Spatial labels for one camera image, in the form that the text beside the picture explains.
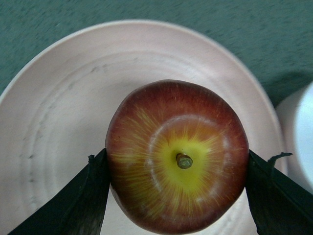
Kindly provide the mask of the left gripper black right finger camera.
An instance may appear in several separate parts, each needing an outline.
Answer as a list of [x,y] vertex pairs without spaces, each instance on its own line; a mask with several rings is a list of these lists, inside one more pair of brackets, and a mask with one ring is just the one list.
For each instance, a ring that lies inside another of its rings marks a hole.
[[249,153],[246,193],[259,235],[311,235],[313,195],[275,168],[281,153],[265,161]]

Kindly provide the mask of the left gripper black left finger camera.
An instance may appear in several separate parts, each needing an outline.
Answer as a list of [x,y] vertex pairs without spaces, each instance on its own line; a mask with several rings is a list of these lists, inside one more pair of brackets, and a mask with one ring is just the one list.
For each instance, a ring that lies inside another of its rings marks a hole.
[[110,187],[106,149],[51,200],[11,231],[12,235],[98,235]]

